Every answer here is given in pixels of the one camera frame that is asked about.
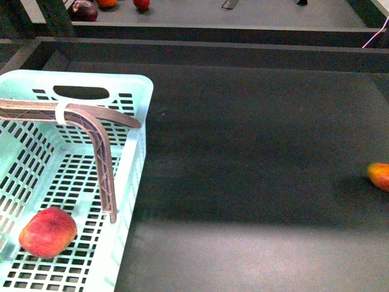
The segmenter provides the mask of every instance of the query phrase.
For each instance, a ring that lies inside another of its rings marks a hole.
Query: red apple
[[[33,256],[51,259],[73,241],[77,234],[74,219],[58,207],[38,212],[19,235],[20,245]]]
[[[139,10],[146,10],[150,6],[150,0],[133,0],[134,5]]]

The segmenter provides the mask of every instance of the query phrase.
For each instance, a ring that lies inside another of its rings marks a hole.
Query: orange fruit
[[[367,168],[367,174],[376,187],[389,192],[389,164],[380,162],[372,163]]]
[[[116,5],[117,0],[96,0],[96,2],[100,8],[110,8]]]

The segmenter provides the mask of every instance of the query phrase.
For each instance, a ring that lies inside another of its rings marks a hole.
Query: basket handle hole
[[[99,100],[109,97],[108,90],[101,87],[55,85],[53,90],[59,96],[71,99]]]

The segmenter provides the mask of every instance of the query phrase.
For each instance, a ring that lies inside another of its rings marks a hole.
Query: plum
[[[95,4],[88,0],[76,0],[72,8],[72,20],[96,21],[98,10]]]

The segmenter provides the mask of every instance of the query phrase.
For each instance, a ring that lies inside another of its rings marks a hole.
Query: black table surface
[[[389,291],[386,77],[73,64],[152,79],[119,291]]]

